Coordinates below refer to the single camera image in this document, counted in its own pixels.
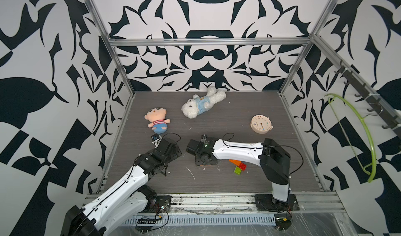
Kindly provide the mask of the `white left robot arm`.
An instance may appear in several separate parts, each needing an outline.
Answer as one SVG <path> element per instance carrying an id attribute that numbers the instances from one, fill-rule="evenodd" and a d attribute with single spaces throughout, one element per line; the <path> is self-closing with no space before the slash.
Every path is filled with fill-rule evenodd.
<path id="1" fill-rule="evenodd" d="M 155 175 L 166 174 L 168 164 L 182 155 L 177 143 L 160 138 L 157 146 L 139 155 L 112 187 L 82 208 L 65 215 L 63 236 L 107 236 L 130 217 L 156 204 L 157 193 L 147 186 Z"/>

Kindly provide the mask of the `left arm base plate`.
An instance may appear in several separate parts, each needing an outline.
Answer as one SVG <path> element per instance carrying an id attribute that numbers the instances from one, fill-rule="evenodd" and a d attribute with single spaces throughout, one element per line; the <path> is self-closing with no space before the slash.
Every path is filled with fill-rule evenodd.
<path id="1" fill-rule="evenodd" d="M 170 195 L 161 195 L 154 198 L 146 208 L 141 211 L 141 214 L 155 213 L 159 208 L 163 207 L 164 210 L 170 212 L 171 210 L 171 199 Z"/>

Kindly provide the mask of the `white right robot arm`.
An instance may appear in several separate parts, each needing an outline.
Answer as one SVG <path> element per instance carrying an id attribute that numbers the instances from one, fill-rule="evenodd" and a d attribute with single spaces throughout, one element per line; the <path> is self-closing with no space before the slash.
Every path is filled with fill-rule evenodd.
<path id="1" fill-rule="evenodd" d="M 219 160 L 237 160 L 261 167 L 272 183 L 275 202 L 286 203 L 289 197 L 291 156 L 273 139 L 261 143 L 236 143 L 204 135 L 190 140 L 186 152 L 195 156 L 197 166 L 216 165 Z"/>

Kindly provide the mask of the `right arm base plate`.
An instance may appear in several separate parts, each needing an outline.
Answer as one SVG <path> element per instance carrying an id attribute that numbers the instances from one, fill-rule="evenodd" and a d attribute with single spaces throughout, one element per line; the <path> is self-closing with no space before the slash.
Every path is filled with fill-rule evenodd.
<path id="1" fill-rule="evenodd" d="M 294 194 L 289 194 L 286 202 L 274 199 L 272 194 L 255 194 L 254 198 L 256 208 L 259 212 L 283 213 L 300 210 L 297 198 Z"/>

